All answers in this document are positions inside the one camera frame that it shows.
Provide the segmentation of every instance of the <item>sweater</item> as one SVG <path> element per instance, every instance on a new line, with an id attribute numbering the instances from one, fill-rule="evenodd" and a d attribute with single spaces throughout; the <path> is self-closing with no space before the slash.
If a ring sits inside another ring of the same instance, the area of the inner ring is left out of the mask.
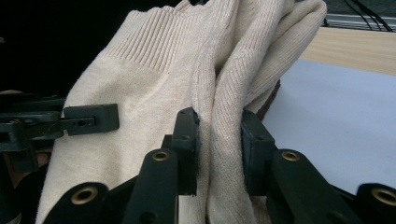
<path id="1" fill-rule="evenodd" d="M 118 104 L 120 128 L 56 141 L 37 223 L 77 184 L 110 189 L 138 175 L 173 131 L 177 111 L 200 119 L 197 196 L 179 196 L 179 222 L 268 223 L 248 197 L 240 122 L 257 112 L 322 23 L 320 0 L 210 0 L 132 11 L 69 92 L 65 106 Z"/>

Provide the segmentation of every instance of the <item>wooden surface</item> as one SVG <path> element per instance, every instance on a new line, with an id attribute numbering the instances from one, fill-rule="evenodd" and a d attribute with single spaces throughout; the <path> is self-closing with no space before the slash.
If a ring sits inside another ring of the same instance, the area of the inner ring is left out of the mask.
<path id="1" fill-rule="evenodd" d="M 301 58 L 396 76 L 396 33 L 321 27 Z"/>

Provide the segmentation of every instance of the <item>black cable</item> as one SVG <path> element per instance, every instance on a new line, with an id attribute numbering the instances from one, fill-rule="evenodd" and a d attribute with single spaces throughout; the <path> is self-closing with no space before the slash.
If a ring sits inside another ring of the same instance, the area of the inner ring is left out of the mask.
<path id="1" fill-rule="evenodd" d="M 382 28 L 381 28 L 381 26 L 379 25 L 378 21 L 377 21 L 375 18 L 373 18 L 372 15 L 370 15 L 370 14 L 367 14 L 367 15 L 370 17 L 370 19 L 372 19 L 373 22 L 375 22 L 375 24 L 376 24 L 376 26 L 378 27 L 379 31 L 382 31 Z"/>
<path id="2" fill-rule="evenodd" d="M 359 13 L 358 10 L 356 10 L 352 5 L 350 5 L 350 4 L 347 2 L 347 0 L 344 0 L 344 2 L 345 2 L 356 14 L 358 14 L 358 15 L 361 16 L 361 18 L 362 18 L 362 19 L 366 22 L 366 24 L 369 26 L 370 30 L 373 30 L 373 28 L 371 27 L 370 23 L 366 20 L 366 18 L 363 17 L 363 15 L 361 15 L 361 14 Z"/>
<path id="3" fill-rule="evenodd" d="M 370 8 L 368 8 L 367 6 L 365 6 L 364 4 L 362 4 L 360 1 L 358 1 L 358 0 L 352 0 L 356 5 L 358 5 L 358 7 L 362 10 L 362 11 L 364 11 L 364 12 L 366 12 L 368 15 L 369 14 L 371 14 L 371 15 L 373 15 L 379 22 L 381 22 L 382 23 L 382 25 L 387 29 L 387 31 L 389 31 L 389 32 L 393 32 L 393 30 L 389 27 L 389 25 L 384 21 L 384 20 L 382 20 L 382 18 L 380 17 L 380 16 L 378 16 L 375 12 L 373 12 Z"/>

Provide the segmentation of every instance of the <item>cream knit sweater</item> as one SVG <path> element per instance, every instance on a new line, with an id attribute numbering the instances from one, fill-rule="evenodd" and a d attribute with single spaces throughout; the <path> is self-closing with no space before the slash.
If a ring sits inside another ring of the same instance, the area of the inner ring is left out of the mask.
<path id="1" fill-rule="evenodd" d="M 249 198 L 244 186 L 242 109 L 262 106 L 325 12 L 321 0 L 183 0 L 132 11 L 65 104 L 116 103 L 120 128 L 56 141 L 36 222 L 77 184 L 112 189 L 138 175 L 177 111 L 193 106 L 201 121 L 198 190 L 179 197 L 180 223 L 268 223 L 264 198 Z"/>

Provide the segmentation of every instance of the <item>black bracket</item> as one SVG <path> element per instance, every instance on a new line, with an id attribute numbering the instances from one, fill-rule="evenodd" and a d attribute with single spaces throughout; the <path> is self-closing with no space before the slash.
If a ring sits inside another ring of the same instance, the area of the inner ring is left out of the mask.
<path id="1" fill-rule="evenodd" d="M 138 176 L 112 190 L 101 183 L 75 186 L 44 223 L 177 223 L 178 195 L 196 194 L 198 125 L 191 107 L 181 110 L 173 134 L 146 155 Z"/>
<path id="2" fill-rule="evenodd" d="M 278 150 L 253 113 L 244 112 L 241 129 L 247 192 L 267 196 L 272 223 L 396 223 L 396 189 L 363 184 L 349 194 L 330 185 L 303 153 Z"/>
<path id="3" fill-rule="evenodd" d="M 106 133 L 120 127 L 117 105 L 84 105 L 58 111 L 0 113 L 0 153 L 9 152 L 17 172 L 38 169 L 39 143 L 69 135 Z"/>

